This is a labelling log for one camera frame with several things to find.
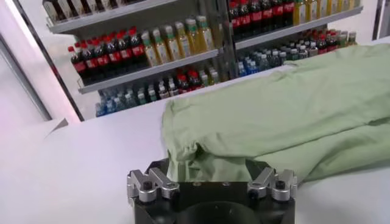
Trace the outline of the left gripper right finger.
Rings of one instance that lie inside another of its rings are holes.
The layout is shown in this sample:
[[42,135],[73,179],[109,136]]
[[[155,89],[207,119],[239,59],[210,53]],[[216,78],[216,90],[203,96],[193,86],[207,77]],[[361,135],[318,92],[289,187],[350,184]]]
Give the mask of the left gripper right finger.
[[247,184],[247,193],[253,200],[270,195],[275,201],[295,199],[297,176],[293,170],[285,169],[280,173],[266,162],[246,160],[246,168],[252,178]]

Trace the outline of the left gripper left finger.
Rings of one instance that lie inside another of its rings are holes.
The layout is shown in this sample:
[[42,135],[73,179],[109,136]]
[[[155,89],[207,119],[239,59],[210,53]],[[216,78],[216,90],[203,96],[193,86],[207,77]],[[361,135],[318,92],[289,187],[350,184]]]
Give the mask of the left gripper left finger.
[[158,194],[164,199],[173,200],[180,195],[180,184],[170,180],[168,173],[169,159],[161,159],[150,163],[142,173],[131,170],[127,174],[127,199],[139,199],[142,203],[152,203]]

